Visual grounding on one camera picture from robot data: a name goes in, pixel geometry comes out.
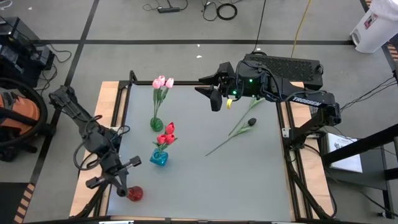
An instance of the pink tulip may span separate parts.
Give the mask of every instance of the pink tulip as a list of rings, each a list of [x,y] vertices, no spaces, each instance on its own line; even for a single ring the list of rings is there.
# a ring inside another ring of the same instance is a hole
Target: pink tulip
[[[172,88],[174,84],[174,78],[169,78],[166,82],[166,87],[167,88]]]
[[[159,78],[157,78],[160,81],[160,85],[163,86],[164,83],[166,82],[166,78],[164,75],[161,75]]]
[[[160,88],[162,85],[161,85],[162,83],[160,82],[160,80],[158,80],[157,78],[154,80],[154,82],[152,82],[152,86],[155,88],[155,89],[158,89],[158,88]]]

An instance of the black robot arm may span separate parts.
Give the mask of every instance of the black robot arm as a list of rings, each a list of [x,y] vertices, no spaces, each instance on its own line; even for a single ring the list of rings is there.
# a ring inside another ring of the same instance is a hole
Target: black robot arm
[[[333,94],[294,86],[288,79],[272,74],[261,62],[242,60],[238,62],[236,71],[231,63],[225,62],[220,64],[214,75],[200,78],[199,82],[210,85],[198,86],[195,89],[210,99],[213,111],[219,111],[222,97],[229,96],[234,96],[233,101],[242,96],[257,99],[264,97],[271,102],[293,101],[317,107],[315,117],[301,127],[293,127],[286,132],[294,147],[302,147],[306,137],[323,126],[341,123],[340,107]]]
[[[97,155],[97,165],[102,168],[101,177],[94,177],[86,181],[86,186],[93,189],[103,182],[113,184],[117,188],[117,194],[126,196],[127,169],[131,166],[138,166],[141,160],[138,156],[133,157],[129,162],[122,164],[119,159],[118,149],[121,137],[116,131],[105,128],[96,120],[100,116],[92,117],[77,101],[75,91],[72,87],[61,86],[58,90],[49,94],[51,104],[56,109],[62,110],[76,123],[82,138],[82,144],[87,151]]]

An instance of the black hose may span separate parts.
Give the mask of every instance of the black hose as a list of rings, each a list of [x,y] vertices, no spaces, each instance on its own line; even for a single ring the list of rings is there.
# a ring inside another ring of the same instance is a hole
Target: black hose
[[[40,111],[40,116],[35,126],[33,126],[30,130],[28,130],[28,132],[20,135],[17,138],[11,139],[10,141],[6,142],[0,142],[0,148],[2,148],[2,147],[13,146],[15,144],[20,144],[28,140],[29,138],[33,137],[39,131],[41,131],[45,123],[47,122],[48,111],[43,98],[34,89],[27,86],[25,83],[10,78],[0,78],[0,83],[1,85],[3,83],[14,85],[23,95],[26,96],[26,98],[32,100],[37,105]]]

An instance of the yellow cable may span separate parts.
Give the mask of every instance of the yellow cable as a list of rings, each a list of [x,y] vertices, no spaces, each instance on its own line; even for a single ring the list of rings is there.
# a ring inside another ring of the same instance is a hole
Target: yellow cable
[[[297,37],[299,36],[300,29],[301,29],[301,25],[303,24],[303,21],[304,21],[304,19],[305,19],[305,16],[307,15],[307,11],[308,11],[308,8],[309,8],[310,5],[311,5],[311,1],[312,1],[312,0],[308,0],[308,4],[307,4],[307,7],[305,8],[304,15],[303,15],[303,17],[301,18],[300,25],[298,26],[298,29],[297,29],[297,32],[296,32],[296,36],[294,37],[293,50],[292,50],[292,55],[290,56],[290,58],[293,57],[294,48],[296,48]]]

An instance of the white container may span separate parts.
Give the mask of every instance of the white container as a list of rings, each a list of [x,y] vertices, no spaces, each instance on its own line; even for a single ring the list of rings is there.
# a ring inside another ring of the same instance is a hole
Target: white container
[[[398,33],[398,0],[373,0],[350,36],[356,50],[373,53]]]

